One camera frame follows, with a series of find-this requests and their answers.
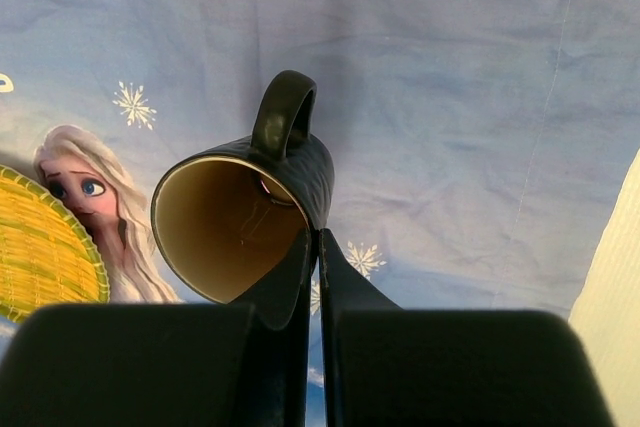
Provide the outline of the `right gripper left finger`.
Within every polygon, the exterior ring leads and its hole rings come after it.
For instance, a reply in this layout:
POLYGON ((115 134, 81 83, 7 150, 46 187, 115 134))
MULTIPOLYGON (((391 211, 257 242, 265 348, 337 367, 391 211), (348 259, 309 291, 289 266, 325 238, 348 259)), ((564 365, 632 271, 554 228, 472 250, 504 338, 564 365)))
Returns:
POLYGON ((5 426, 300 426, 313 240, 235 301, 60 304, 1 364, 5 426))

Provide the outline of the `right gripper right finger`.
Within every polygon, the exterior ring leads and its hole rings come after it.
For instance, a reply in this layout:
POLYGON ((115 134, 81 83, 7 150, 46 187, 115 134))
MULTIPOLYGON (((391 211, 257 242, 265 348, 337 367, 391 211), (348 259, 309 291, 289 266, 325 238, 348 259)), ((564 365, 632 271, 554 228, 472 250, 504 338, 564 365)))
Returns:
POLYGON ((319 234, 331 426, 609 426, 576 334, 535 310, 407 310, 319 234))

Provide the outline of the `brown paper cup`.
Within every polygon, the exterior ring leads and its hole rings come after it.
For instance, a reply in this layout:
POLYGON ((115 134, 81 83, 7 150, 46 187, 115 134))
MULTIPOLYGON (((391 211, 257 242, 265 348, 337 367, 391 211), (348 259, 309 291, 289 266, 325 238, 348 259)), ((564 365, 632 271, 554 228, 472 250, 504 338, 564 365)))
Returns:
POLYGON ((151 200, 156 245, 194 292, 229 303, 272 270, 302 230, 327 224, 335 170, 311 132, 317 86, 285 70, 250 135, 171 167, 151 200))

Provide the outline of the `yellow woven round plate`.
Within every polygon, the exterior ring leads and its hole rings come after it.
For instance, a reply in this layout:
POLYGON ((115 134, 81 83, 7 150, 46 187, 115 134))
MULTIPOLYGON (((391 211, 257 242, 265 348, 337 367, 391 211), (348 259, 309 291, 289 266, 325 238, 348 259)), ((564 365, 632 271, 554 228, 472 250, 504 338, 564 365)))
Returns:
POLYGON ((84 226, 44 187, 1 167, 1 316, 22 323, 61 303, 107 303, 107 270, 84 226))

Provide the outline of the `blue pink Elsa cloth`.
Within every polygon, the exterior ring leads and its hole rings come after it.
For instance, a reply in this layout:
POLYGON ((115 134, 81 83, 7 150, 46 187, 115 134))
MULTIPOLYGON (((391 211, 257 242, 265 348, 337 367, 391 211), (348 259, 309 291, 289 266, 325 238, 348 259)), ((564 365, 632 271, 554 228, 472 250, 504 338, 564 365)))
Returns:
POLYGON ((1 0, 1 154, 76 125, 150 192, 315 79, 330 225, 398 302, 568 318, 639 388, 639 0, 1 0))

